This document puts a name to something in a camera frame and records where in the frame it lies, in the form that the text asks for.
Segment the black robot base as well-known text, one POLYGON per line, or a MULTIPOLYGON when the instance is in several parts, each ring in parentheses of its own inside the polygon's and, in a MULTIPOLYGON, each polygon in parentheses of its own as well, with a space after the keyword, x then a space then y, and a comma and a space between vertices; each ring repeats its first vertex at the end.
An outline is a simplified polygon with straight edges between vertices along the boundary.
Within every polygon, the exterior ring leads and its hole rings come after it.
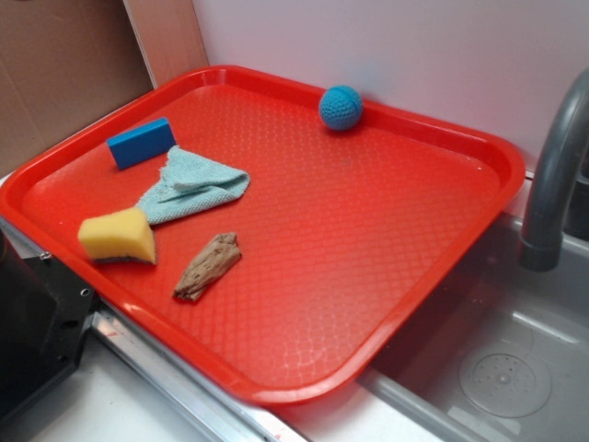
POLYGON ((1 425, 77 370, 96 305, 59 259, 23 259, 1 236, 1 425))

